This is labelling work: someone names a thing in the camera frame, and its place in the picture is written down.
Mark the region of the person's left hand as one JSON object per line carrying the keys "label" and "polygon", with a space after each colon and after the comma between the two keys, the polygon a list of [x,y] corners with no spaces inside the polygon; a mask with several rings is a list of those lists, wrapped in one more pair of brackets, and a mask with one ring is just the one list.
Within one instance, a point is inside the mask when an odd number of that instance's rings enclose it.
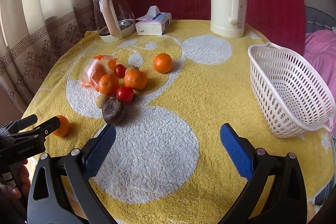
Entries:
{"label": "person's left hand", "polygon": [[31,182],[29,179],[29,171],[26,167],[28,163],[27,159],[22,161],[20,170],[18,170],[18,186],[12,186],[5,183],[5,180],[1,176],[1,195],[11,200],[19,200],[22,194],[28,194],[30,191]]}

